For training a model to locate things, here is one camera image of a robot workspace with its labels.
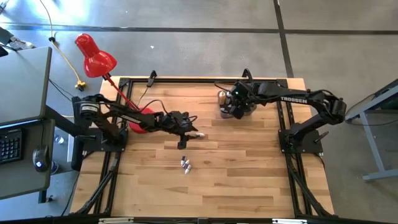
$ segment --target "wooden table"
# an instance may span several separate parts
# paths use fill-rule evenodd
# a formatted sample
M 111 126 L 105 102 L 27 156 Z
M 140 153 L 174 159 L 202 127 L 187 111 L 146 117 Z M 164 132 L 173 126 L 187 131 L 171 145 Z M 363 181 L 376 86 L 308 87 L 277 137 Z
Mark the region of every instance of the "wooden table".
M 112 77 L 115 83 L 119 78 Z M 305 89 L 301 78 L 287 81 L 289 88 Z M 144 83 L 134 84 L 132 99 L 136 103 L 145 89 Z M 178 136 L 160 131 L 130 132 L 119 166 L 112 216 L 294 217 L 285 157 L 277 138 L 276 104 L 258 106 L 242 120 L 221 119 L 218 91 L 209 83 L 155 82 L 148 89 L 140 105 L 160 99 L 169 111 L 189 111 L 198 116 L 194 125 L 206 137 L 191 140 L 186 149 L 178 150 Z M 116 90 L 108 82 L 103 82 L 101 93 L 110 100 L 116 99 Z M 292 106 L 296 122 L 311 117 L 309 106 Z M 160 103 L 150 107 L 162 111 Z M 188 175 L 180 166 L 182 156 L 192 165 Z M 83 161 L 71 212 L 77 211 L 97 187 L 103 157 L 104 153 L 95 152 Z M 309 189 L 333 213 L 319 158 L 312 154 L 302 157 Z M 104 192 L 103 207 L 108 188 Z M 298 195 L 303 210 L 301 191 Z

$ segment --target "concrete floor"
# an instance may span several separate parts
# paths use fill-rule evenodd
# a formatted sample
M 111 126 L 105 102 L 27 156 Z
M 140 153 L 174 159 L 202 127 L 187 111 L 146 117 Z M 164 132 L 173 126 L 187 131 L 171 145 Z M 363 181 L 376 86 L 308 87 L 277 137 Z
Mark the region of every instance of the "concrete floor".
M 272 0 L 118 0 L 44 1 L 53 24 L 100 27 L 212 27 L 277 29 Z M 397 1 L 280 0 L 286 29 L 398 30 Z M 38 1 L 10 0 L 0 15 L 0 26 L 48 24 Z M 49 46 L 47 30 L 12 30 L 36 46 Z M 83 56 L 74 44 L 81 32 L 58 31 L 60 49 L 84 77 Z M 286 77 L 279 34 L 221 34 L 170 32 L 87 32 L 99 47 L 118 60 L 112 75 L 239 76 L 248 67 L 256 77 Z M 325 88 L 344 97 L 348 106 L 397 78 L 396 35 L 287 35 L 295 77 L 308 88 Z M 83 93 L 74 89 L 75 77 L 54 50 L 50 77 L 73 95 L 99 91 L 101 79 L 84 80 Z M 70 102 L 52 86 L 47 104 L 61 114 L 72 114 Z M 398 125 L 378 127 L 397 131 Z M 327 126 L 322 141 L 326 175 L 333 206 L 345 218 L 398 222 L 398 178 L 364 183 L 361 175 L 376 171 L 361 126 Z M 394 144 L 378 142 L 381 150 Z M 68 170 L 64 147 L 54 149 Z M 390 163 L 398 153 L 386 156 Z M 37 205 L 38 193 L 0 200 L 0 220 L 60 215 L 76 173 L 52 177 L 49 194 L 56 200 Z

